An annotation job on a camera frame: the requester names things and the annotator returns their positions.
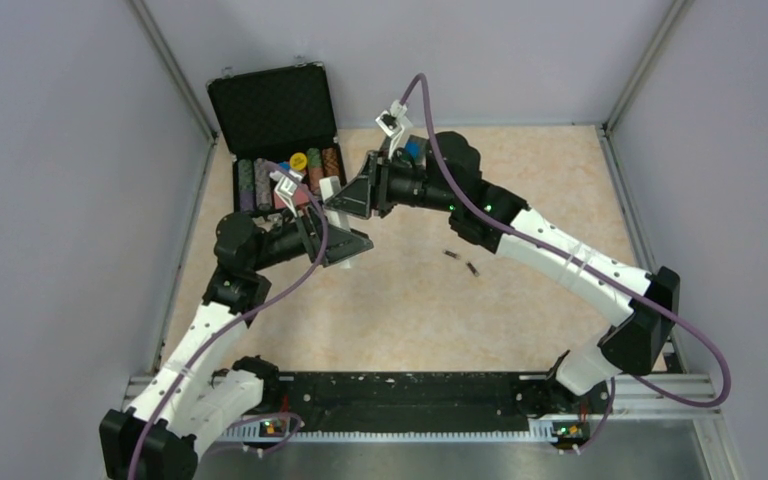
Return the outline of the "white remote control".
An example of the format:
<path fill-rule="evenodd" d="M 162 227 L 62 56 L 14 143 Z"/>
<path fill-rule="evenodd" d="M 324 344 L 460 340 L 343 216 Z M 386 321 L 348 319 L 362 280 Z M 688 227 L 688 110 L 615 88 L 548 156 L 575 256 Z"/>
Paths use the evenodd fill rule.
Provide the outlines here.
<path fill-rule="evenodd" d="M 341 189 L 341 183 L 338 176 L 323 177 L 319 180 L 318 184 L 323 201 L 327 201 Z M 330 207 L 326 207 L 325 211 L 330 224 L 336 225 L 346 231 L 350 229 L 350 222 L 347 214 L 333 210 Z M 354 261 L 344 260 L 340 262 L 338 266 L 341 269 L 348 270 L 354 266 Z"/>

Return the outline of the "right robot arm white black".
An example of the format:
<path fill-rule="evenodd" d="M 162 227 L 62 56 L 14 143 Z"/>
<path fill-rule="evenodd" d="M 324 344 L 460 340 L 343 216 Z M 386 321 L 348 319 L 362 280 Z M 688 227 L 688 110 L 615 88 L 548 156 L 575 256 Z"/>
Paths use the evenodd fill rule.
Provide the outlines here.
<path fill-rule="evenodd" d="M 650 374 L 671 334 L 680 277 L 617 261 L 546 220 L 527 201 L 483 179 L 481 155 L 457 132 L 436 136 L 446 164 L 431 147 L 367 153 L 361 171 L 327 207 L 368 219 L 397 205 L 445 211 L 464 241 L 525 264 L 579 296 L 609 322 L 606 333 L 562 355 L 546 385 L 549 404 L 572 412 L 596 385 L 625 373 Z"/>

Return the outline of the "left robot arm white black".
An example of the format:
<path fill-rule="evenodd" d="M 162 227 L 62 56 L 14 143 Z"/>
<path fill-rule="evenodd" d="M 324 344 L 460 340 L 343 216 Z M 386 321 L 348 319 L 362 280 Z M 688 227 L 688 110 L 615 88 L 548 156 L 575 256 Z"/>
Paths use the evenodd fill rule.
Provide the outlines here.
<path fill-rule="evenodd" d="M 373 247 L 364 233 L 328 222 L 317 204 L 269 230 L 244 212 L 216 226 L 217 266 L 201 304 L 173 353 L 126 407 L 103 417 L 99 434 L 110 479 L 191 479 L 209 448 L 248 412 L 279 404 L 276 367 L 244 357 L 216 387 L 209 382 L 226 351 L 250 329 L 258 313 L 277 304 L 319 266 L 343 262 Z M 301 280 L 270 297 L 268 267 L 310 260 Z"/>

